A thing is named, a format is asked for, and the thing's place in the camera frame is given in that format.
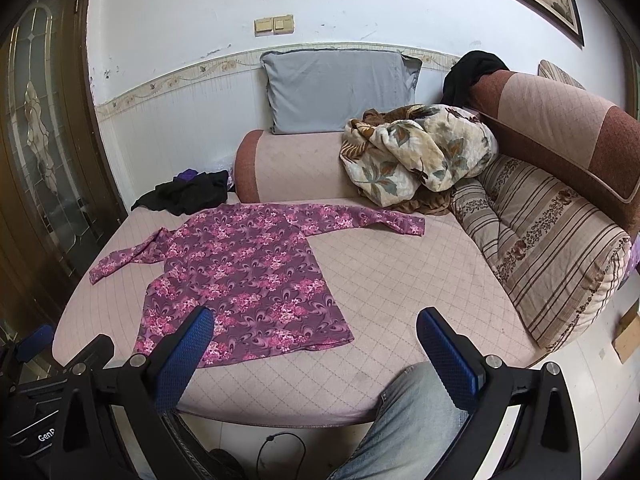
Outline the pink quilted mattress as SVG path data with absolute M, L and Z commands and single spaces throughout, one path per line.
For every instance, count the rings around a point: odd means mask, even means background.
M 134 210 L 70 297 L 52 353 L 66 364 L 104 334 L 116 362 L 149 354 L 201 306 L 215 324 L 179 406 L 234 424 L 368 422 L 383 389 L 423 360 L 426 307 L 481 354 L 516 367 L 542 355 L 452 214 L 353 200 Z

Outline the brown fleece blanket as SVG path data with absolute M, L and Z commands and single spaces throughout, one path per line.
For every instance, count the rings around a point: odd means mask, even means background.
M 389 210 L 403 212 L 404 214 L 425 214 L 426 216 L 441 216 L 446 214 L 451 203 L 451 191 L 441 193 L 432 192 L 421 186 L 416 190 L 411 200 L 389 206 Z

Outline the pink brown sofa backrest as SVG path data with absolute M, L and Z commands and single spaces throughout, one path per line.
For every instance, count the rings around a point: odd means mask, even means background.
M 469 103 L 500 152 L 546 170 L 639 234 L 639 122 L 614 103 L 544 77 L 497 70 Z

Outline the cardboard box on floor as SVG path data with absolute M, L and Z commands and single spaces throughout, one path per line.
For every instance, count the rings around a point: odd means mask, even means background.
M 639 300 L 636 300 L 617 323 L 613 348 L 625 363 L 640 346 Z

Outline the purple pink floral shirt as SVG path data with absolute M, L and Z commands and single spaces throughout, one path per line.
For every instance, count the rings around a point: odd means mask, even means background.
M 116 250 L 89 272 L 92 284 L 129 263 L 161 263 L 146 286 L 134 348 L 149 354 L 196 307 L 214 315 L 202 367 L 350 344 L 354 335 L 333 298 L 309 237 L 382 224 L 421 236 L 422 218 L 349 205 L 221 205 Z

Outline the black clothes pile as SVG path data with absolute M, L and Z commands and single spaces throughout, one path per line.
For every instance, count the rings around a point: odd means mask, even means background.
M 188 174 L 190 178 L 186 179 L 184 174 L 179 174 L 169 182 L 158 184 L 152 191 L 140 196 L 131 209 L 143 207 L 181 216 L 218 207 L 228 200 L 227 170 L 199 174 L 188 170 Z

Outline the pink bolster cushion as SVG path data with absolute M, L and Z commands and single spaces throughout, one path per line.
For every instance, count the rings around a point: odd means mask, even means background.
M 235 154 L 235 193 L 242 203 L 371 206 L 338 158 L 339 132 L 273 134 L 253 130 Z

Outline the wooden glass-panel door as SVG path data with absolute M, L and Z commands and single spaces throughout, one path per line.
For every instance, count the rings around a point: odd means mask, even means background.
M 125 218 L 89 89 L 89 0 L 27 0 L 1 43 L 1 317 L 56 324 Z

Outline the black garment on backrest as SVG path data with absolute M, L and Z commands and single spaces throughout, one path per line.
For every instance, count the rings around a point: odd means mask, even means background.
M 442 84 L 442 104 L 465 107 L 470 102 L 470 92 L 480 78 L 498 70 L 508 70 L 508 66 L 497 55 L 481 50 L 465 53 L 450 68 Z

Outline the grey pillow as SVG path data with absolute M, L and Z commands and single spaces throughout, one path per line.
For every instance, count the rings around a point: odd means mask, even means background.
M 366 110 L 393 110 L 416 95 L 422 61 L 397 51 L 300 49 L 260 57 L 272 132 L 335 132 Z

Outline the person's jeans leg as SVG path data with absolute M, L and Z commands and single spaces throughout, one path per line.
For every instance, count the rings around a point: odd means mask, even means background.
M 381 393 L 378 414 L 332 479 L 424 479 L 468 419 L 430 362 L 405 368 Z

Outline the beige wall switch panel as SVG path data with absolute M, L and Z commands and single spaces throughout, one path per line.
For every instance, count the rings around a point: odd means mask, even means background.
M 254 21 L 254 35 L 256 37 L 269 35 L 291 35 L 295 32 L 293 14 L 258 18 Z

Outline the floral cream blanket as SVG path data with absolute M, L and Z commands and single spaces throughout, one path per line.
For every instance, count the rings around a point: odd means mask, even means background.
M 366 110 L 347 122 L 340 149 L 349 180 L 382 208 L 411 200 L 421 186 L 451 190 L 498 154 L 496 137 L 477 115 L 446 104 Z

